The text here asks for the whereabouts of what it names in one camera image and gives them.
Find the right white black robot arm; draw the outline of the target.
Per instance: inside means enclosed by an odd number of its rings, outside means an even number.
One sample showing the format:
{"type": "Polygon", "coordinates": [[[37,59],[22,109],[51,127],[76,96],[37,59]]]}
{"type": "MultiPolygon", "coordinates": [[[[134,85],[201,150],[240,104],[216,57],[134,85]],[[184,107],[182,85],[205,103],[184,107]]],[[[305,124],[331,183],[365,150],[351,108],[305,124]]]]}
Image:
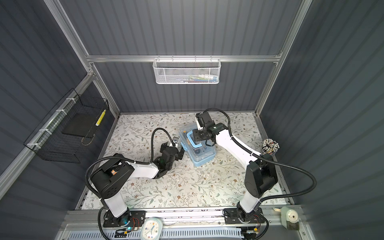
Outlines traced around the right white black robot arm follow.
{"type": "Polygon", "coordinates": [[[193,130],[196,141],[211,141],[214,146],[218,145],[225,149],[246,170],[244,180],[246,192],[237,203],[237,216],[241,222],[248,222],[259,206],[267,200],[302,196],[310,193],[317,186],[317,180],[310,172],[276,162],[270,154],[262,155],[235,137],[232,133],[231,119],[224,111],[215,108],[206,109],[196,114],[196,123],[197,128],[193,130]],[[302,173],[312,180],[312,184],[296,193],[263,197],[264,192],[270,190],[278,182],[275,166],[302,173]]]}

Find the light blue plastic tool box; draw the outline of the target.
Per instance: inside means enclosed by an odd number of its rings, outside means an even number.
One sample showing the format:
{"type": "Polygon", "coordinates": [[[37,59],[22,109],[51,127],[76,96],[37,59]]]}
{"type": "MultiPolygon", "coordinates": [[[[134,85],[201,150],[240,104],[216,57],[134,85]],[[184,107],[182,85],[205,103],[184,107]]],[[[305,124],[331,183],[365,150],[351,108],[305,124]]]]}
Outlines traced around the light blue plastic tool box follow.
{"type": "Polygon", "coordinates": [[[200,167],[216,156],[215,147],[209,147],[205,142],[196,141],[193,130],[197,129],[196,124],[184,125],[180,128],[180,142],[185,152],[188,153],[195,167],[200,167]]]}

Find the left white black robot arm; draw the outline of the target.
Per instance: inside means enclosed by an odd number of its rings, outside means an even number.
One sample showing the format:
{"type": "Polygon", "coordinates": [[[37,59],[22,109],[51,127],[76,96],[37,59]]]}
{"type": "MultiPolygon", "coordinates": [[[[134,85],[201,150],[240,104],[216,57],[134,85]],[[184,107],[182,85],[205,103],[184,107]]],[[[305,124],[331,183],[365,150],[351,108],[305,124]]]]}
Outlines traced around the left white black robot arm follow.
{"type": "Polygon", "coordinates": [[[129,207],[125,203],[121,189],[129,179],[159,179],[166,175],[175,161],[184,156],[184,149],[178,147],[179,138],[163,128],[156,128],[151,135],[151,159],[149,162],[134,161],[121,154],[101,158],[91,164],[85,173],[87,188],[94,193],[106,209],[105,224],[113,227],[131,227],[134,224],[129,207]],[[163,131],[170,142],[163,143],[161,156],[154,158],[155,133],[163,131]]]}

